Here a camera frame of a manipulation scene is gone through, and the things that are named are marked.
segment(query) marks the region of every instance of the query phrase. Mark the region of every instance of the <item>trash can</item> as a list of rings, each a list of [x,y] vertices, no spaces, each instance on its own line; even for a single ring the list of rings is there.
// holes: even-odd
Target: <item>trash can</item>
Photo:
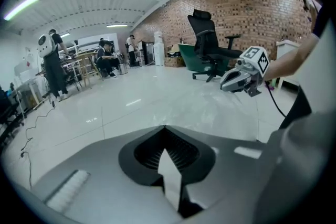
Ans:
[[[119,74],[124,75],[127,73],[127,67],[124,63],[118,65],[119,66]]]

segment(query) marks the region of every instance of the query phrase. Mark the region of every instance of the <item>white arrow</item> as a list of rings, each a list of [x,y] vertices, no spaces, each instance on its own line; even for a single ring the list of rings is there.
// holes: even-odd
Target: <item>white arrow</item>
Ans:
[[[165,149],[159,161],[158,173],[163,176],[165,196],[178,211],[181,193],[182,175]]]

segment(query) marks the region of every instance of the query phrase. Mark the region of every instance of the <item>chair headrest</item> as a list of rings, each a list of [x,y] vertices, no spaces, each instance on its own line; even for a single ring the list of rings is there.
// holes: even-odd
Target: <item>chair headrest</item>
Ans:
[[[210,12],[205,12],[203,10],[194,9],[193,16],[202,20],[211,20]]]

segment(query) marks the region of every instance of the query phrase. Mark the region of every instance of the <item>cardboard box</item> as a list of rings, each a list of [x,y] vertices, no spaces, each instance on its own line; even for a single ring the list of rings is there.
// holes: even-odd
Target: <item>cardboard box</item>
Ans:
[[[169,48],[167,55],[168,57],[180,57],[181,53],[178,44],[174,44],[171,48]]]
[[[175,57],[175,58],[165,57],[164,66],[165,67],[184,67],[185,64],[184,64],[182,57]]]

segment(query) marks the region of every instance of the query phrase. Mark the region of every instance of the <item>pants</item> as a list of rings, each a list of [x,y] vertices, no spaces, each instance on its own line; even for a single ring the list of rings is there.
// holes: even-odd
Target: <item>pants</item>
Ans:
[[[64,71],[60,65],[58,55],[56,53],[53,53],[45,57],[44,65],[49,87],[53,95],[55,97],[58,97],[58,91],[60,90],[63,94],[68,93],[64,82]]]
[[[106,72],[110,74],[112,72],[112,67],[119,69],[119,60],[118,59],[99,59],[97,61],[97,66],[100,69],[106,69]]]
[[[285,117],[284,121],[280,125],[279,129],[287,128],[293,121],[307,116],[311,113],[310,105],[305,96],[305,93],[301,88],[299,88],[298,96],[295,99],[295,102]]]
[[[130,54],[130,65],[133,66],[135,63],[135,53],[134,51],[130,51],[129,54]]]

